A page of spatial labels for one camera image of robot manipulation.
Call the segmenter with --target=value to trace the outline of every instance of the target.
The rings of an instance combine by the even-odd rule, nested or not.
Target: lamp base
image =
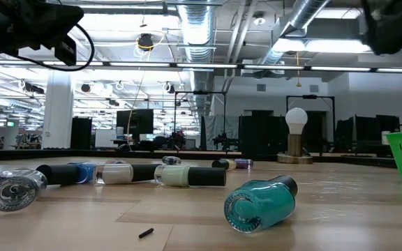
[[[286,164],[313,164],[313,157],[311,156],[294,157],[286,155],[284,153],[279,153],[277,154],[277,162]]]
[[[302,156],[302,135],[288,135],[288,155],[293,157]]]

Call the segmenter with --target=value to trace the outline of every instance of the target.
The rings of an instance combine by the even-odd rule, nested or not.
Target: ceiling duct
[[[329,3],[330,0],[297,0],[292,12],[277,19],[273,30],[272,48],[258,60],[259,64],[276,64],[286,52],[277,46],[280,37],[304,37],[306,28],[314,17]],[[262,78],[267,71],[253,73],[255,78]]]
[[[196,48],[196,45],[211,45],[214,24],[214,7],[212,6],[178,6],[181,17],[181,32],[184,44],[194,45],[186,48],[187,61],[191,63],[211,63],[212,49]],[[214,88],[214,74],[209,71],[192,71],[191,86],[193,91],[212,91]],[[204,110],[208,114],[211,96],[195,96],[196,110]]]

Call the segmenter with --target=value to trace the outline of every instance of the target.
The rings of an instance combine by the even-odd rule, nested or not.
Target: metal frame
[[[316,95],[288,95],[286,96],[286,112],[289,110],[289,99],[290,98],[302,98],[302,99],[310,99],[310,100],[315,100],[318,98],[324,99],[324,98],[329,98],[332,100],[332,115],[333,115],[333,142],[336,141],[334,138],[334,133],[336,132],[336,107],[334,106],[334,96],[316,96]]]
[[[60,61],[46,61],[47,65],[64,65]],[[0,66],[13,66],[18,68],[43,68],[32,62],[20,60],[0,60]],[[93,61],[88,70],[183,70],[183,69],[236,69],[236,70],[293,70],[293,71],[318,71],[339,73],[398,73],[402,74],[402,68],[368,68],[348,66],[289,66],[289,65],[255,65],[242,63],[175,63],[175,62],[116,62]]]
[[[224,97],[224,106],[223,106],[223,132],[226,131],[226,92],[223,91],[175,91],[174,92],[174,116],[173,116],[173,132],[176,132],[176,104],[177,104],[177,96],[180,93],[185,93],[186,95],[192,93],[194,95],[209,95],[209,94],[222,94]]]

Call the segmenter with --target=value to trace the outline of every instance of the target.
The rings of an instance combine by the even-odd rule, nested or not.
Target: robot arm
[[[368,0],[362,0],[367,32],[365,42],[373,52],[380,54],[395,54],[402,50],[402,0],[391,0],[380,10],[380,19],[371,15]]]
[[[75,42],[68,32],[83,18],[77,6],[45,3],[45,0],[0,0],[0,53],[17,56],[18,50],[40,46],[55,49],[55,57],[67,66],[76,64]]]

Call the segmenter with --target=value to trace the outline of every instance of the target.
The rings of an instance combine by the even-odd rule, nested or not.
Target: black bottle cap
[[[190,167],[189,185],[226,185],[226,169],[211,167]]]
[[[291,195],[293,197],[295,197],[297,195],[297,183],[293,178],[289,177],[288,175],[280,175],[280,176],[277,176],[276,178],[270,179],[270,181],[275,181],[275,182],[285,184],[289,188]]]
[[[222,167],[224,169],[227,169],[229,168],[229,162],[225,159],[215,160],[212,162],[212,167]]]
[[[44,174],[48,185],[70,185],[79,181],[79,168],[76,165],[41,165],[36,168]]]
[[[150,181],[154,180],[154,170],[162,164],[131,164],[133,167],[134,181]]]

